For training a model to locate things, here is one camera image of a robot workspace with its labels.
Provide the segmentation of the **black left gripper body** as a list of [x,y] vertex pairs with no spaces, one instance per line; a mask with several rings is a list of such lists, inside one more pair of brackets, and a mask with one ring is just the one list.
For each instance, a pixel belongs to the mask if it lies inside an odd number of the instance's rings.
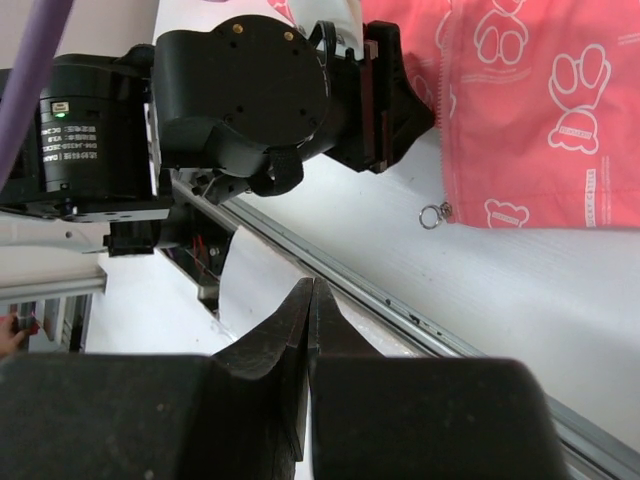
[[241,15],[208,32],[172,30],[131,48],[150,85],[155,177],[203,169],[227,197],[291,191],[306,160],[324,154],[356,171],[373,160],[365,136],[361,62],[337,25],[309,33],[264,15]]

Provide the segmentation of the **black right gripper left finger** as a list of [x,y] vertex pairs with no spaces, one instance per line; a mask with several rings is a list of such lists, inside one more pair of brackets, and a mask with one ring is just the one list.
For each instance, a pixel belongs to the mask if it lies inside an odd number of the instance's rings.
[[297,282],[211,356],[18,354],[1,363],[5,479],[291,479],[304,455],[308,311]]

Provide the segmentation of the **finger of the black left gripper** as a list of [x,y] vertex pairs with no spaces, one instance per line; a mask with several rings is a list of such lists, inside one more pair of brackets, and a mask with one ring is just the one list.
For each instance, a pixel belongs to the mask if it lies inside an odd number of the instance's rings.
[[373,21],[364,26],[361,104],[364,164],[376,174],[399,163],[434,126],[434,113],[409,82],[396,24]]

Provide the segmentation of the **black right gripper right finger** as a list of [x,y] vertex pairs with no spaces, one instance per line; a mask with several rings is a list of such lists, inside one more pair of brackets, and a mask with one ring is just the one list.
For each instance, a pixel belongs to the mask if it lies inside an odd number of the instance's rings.
[[539,383],[505,358],[387,357],[323,280],[309,308],[318,479],[565,479]]

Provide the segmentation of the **pink bear print jacket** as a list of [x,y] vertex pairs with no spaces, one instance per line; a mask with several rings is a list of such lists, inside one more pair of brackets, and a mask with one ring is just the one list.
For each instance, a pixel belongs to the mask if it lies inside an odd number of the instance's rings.
[[639,225],[635,1],[276,1],[303,32],[399,26],[411,86],[441,139],[444,222],[500,228]]

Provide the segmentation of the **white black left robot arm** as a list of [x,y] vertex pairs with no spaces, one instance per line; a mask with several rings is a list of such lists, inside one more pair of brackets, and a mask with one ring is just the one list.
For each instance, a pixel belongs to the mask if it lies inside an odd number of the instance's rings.
[[264,15],[173,30],[121,57],[58,57],[10,179],[6,214],[105,223],[90,252],[147,255],[192,243],[172,177],[191,173],[213,204],[274,197],[326,155],[356,171],[397,164],[435,123],[411,87],[392,23],[364,26],[340,51],[334,23],[303,34]]

